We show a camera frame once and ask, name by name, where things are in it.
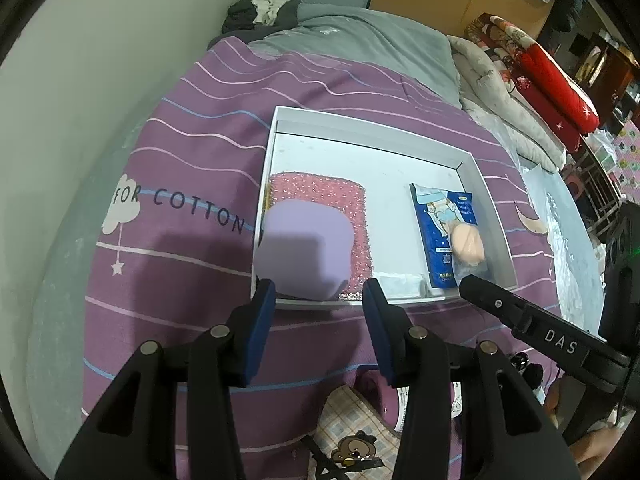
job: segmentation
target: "purple bedsheet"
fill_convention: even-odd
[[[228,38],[162,99],[126,166],[134,182],[113,198],[110,216],[120,223],[103,228],[86,295],[85,413],[140,343],[193,340],[248,300],[252,226],[277,105],[384,123],[473,153],[514,257],[516,293],[559,314],[551,250],[544,236],[529,233],[519,221],[516,204],[528,216],[535,213],[518,170],[491,133],[391,70],[295,53],[263,59]],[[134,194],[137,214],[118,209],[131,206]],[[503,351],[526,347],[495,318],[461,300],[409,313],[450,342],[471,346],[490,338]],[[554,366],[535,351],[530,355],[545,365],[548,383]],[[340,384],[353,384],[358,369],[375,362],[360,308],[278,311],[257,377],[248,389],[232,392],[248,478],[306,477],[308,453],[298,440],[315,430],[327,395]],[[185,397],[182,388],[179,478],[186,478]],[[455,438],[451,464],[450,477],[457,478]]]

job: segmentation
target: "screw head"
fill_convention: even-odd
[[[154,354],[156,350],[158,350],[158,343],[156,343],[155,341],[145,341],[142,343],[142,345],[140,345],[140,351],[144,355]]]
[[[523,371],[529,365],[529,356],[524,352],[518,352],[509,359],[517,371]]]
[[[498,353],[498,345],[493,341],[482,341],[480,343],[480,349],[489,355],[494,355]]]
[[[228,336],[229,332],[231,332],[231,330],[229,330],[227,325],[216,325],[209,331],[211,336],[216,339]]]
[[[414,339],[424,339],[425,337],[427,337],[428,333],[429,332],[427,332],[427,329],[423,326],[415,325],[409,329],[409,335]]]

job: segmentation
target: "star print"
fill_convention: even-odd
[[[113,274],[112,276],[115,276],[116,274],[122,275],[122,266],[124,265],[124,263],[122,262],[116,262],[111,266],[111,269],[113,269]]]

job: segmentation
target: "purple sponge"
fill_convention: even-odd
[[[255,251],[258,278],[276,291],[304,300],[334,298],[351,277],[354,232],[337,209],[304,200],[283,200],[267,210]]]

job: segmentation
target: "dark clothing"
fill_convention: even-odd
[[[261,25],[254,23],[258,13],[252,1],[240,0],[228,8],[221,34],[209,42],[209,48],[228,36],[235,36],[248,44],[251,41],[262,40],[274,32],[294,28],[298,24],[299,4],[300,0],[286,2],[280,7],[273,25]]]

